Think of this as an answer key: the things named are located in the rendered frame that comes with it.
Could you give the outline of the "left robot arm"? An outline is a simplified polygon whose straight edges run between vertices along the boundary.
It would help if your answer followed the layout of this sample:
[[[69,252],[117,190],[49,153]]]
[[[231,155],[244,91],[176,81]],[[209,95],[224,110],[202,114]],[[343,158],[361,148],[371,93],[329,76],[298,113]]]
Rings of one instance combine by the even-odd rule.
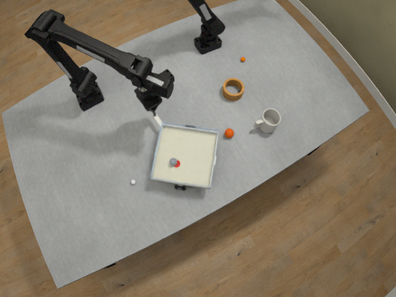
[[[188,0],[188,2],[193,6],[199,16],[202,17],[202,33],[199,36],[200,38],[194,38],[194,42],[198,48],[201,51],[205,51],[222,44],[222,40],[217,35],[224,32],[226,28],[224,23],[211,11],[205,0]]]

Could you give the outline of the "white mug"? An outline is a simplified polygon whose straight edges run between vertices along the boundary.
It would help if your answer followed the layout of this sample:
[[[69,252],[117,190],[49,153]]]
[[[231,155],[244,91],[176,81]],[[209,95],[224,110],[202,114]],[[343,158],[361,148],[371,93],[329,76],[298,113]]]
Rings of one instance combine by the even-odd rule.
[[[279,114],[279,112],[275,109],[269,108],[263,112],[260,120],[255,122],[254,128],[256,129],[260,127],[263,132],[271,133],[275,131],[280,121],[281,115]],[[266,122],[269,124],[267,124]]]

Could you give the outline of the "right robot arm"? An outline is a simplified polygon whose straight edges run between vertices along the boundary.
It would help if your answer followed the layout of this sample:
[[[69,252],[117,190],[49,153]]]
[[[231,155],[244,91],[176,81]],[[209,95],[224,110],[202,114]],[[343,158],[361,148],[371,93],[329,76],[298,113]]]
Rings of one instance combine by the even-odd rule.
[[[66,25],[64,21],[63,14],[54,10],[45,11],[24,35],[38,43],[65,72],[70,81],[69,86],[76,94],[81,109],[103,97],[96,82],[97,76],[87,67],[79,68],[58,42],[114,68],[131,80],[132,85],[136,86],[140,93],[151,91],[152,100],[158,97],[170,98],[175,80],[168,69],[159,74],[154,73],[152,72],[153,64],[149,58],[120,51]],[[132,66],[134,67],[131,68]]]

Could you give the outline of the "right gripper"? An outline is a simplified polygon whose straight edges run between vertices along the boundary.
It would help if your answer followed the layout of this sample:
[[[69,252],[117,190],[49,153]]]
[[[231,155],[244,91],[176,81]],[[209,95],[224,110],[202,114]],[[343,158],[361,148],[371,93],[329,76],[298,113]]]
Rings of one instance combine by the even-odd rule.
[[[138,89],[136,88],[134,90],[136,93],[137,99],[142,103],[146,111],[156,111],[157,107],[162,103],[162,98],[158,97],[155,100],[152,100],[151,98],[151,91],[149,93],[140,93]],[[140,93],[140,94],[139,94]],[[152,109],[154,107],[154,109]],[[152,110],[150,110],[152,109]]]

